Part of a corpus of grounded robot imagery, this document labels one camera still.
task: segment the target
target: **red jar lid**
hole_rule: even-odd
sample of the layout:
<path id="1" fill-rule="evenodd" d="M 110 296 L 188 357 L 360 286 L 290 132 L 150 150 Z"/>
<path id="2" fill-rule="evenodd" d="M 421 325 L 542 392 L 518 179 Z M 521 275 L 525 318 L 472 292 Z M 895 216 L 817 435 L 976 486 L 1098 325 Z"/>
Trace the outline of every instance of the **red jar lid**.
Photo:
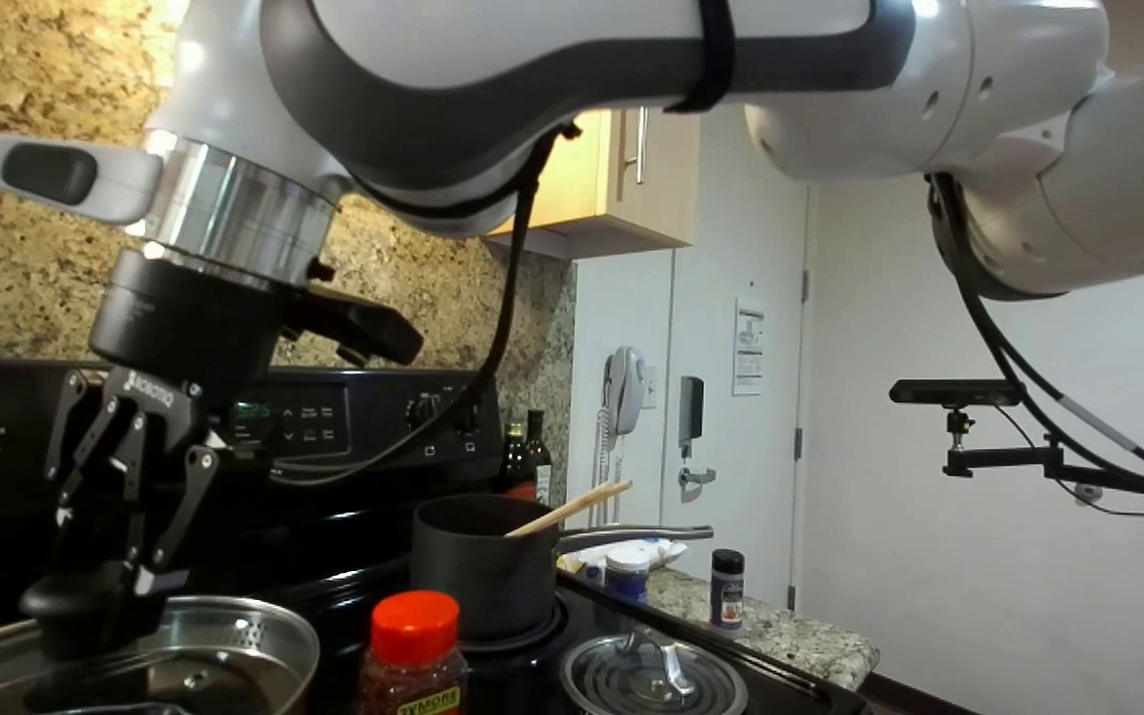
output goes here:
<path id="1" fill-rule="evenodd" d="M 449 594 L 399 594 L 375 608 L 370 653 L 392 668 L 428 668 L 458 649 L 458 602 Z"/>

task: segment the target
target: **black pot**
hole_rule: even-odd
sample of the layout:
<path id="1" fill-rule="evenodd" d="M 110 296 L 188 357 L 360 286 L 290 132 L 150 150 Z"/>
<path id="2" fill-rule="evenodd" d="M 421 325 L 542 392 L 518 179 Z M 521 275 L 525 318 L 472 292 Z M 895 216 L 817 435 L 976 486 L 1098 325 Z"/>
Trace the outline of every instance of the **black pot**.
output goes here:
<path id="1" fill-rule="evenodd" d="M 546 505 L 499 492 L 428 500 L 413 513 L 411 578 L 461 606 L 464 644 L 528 644 L 555 621 L 555 557 L 612 541 L 710 541 L 717 529 L 612 525 L 585 533 L 535 533 L 505 541 L 510 529 L 546 518 Z"/>

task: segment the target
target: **granite backsplash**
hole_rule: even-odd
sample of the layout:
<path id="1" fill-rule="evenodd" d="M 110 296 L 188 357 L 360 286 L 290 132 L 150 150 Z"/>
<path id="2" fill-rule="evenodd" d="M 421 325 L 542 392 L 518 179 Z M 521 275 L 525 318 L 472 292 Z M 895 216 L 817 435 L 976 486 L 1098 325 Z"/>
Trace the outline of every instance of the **granite backsplash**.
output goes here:
<path id="1" fill-rule="evenodd" d="M 0 132 L 138 146 L 172 75 L 172 6 L 27 0 L 0 6 Z M 92 357 L 86 325 L 122 234 L 0 194 L 0 357 Z M 421 334 L 416 367 L 478 367 L 490 355 L 505 251 L 400 227 L 344 199 L 327 241 L 333 286 L 400 310 Z M 339 367 L 327 341 L 284 346 L 285 367 Z M 550 408 L 564 452 L 572 404 L 572 268 L 525 260 L 499 404 Z"/>

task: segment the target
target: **wooden stick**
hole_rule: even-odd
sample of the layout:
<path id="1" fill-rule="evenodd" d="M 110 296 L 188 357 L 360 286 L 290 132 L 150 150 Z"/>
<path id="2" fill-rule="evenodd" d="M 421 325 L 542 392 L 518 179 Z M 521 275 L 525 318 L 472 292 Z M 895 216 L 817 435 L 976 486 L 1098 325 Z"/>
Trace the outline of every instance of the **wooden stick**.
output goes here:
<path id="1" fill-rule="evenodd" d="M 567 518 L 575 518 L 575 513 L 601 505 L 601 500 L 612 500 L 612 496 L 621 496 L 621 492 L 628 492 L 628 488 L 632 488 L 632 481 L 595 486 L 595 488 L 581 492 L 575 500 L 552 509 L 552 513 L 546 513 L 546 518 L 535 518 L 535 521 L 528 521 L 528 525 L 510 529 L 505 537 L 510 537 L 510 541 L 525 541 L 525 537 L 546 533 L 546 529 L 552 529 L 552 525 L 564 525 Z"/>

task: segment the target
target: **bottle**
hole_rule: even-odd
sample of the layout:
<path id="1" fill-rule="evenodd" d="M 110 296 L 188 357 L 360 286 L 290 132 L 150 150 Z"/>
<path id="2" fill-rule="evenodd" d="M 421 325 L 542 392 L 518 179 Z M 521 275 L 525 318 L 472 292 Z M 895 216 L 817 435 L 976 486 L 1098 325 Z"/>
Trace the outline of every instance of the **bottle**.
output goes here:
<path id="1" fill-rule="evenodd" d="M 743 623 L 743 554 L 717 550 L 710 561 L 710 623 L 736 631 Z"/>
<path id="2" fill-rule="evenodd" d="M 514 500 L 535 500 L 535 474 L 528 463 L 525 422 L 510 422 L 499 456 L 499 492 Z"/>
<path id="3" fill-rule="evenodd" d="M 535 477 L 535 500 L 542 505 L 555 505 L 552 500 L 552 486 L 555 486 L 555 463 L 546 444 L 546 414 L 542 408 L 528 408 L 528 464 L 531 464 L 531 477 Z"/>
<path id="4" fill-rule="evenodd" d="M 458 649 L 461 608 L 449 594 L 399 594 L 370 617 L 356 715 L 461 715 L 464 656 Z"/>

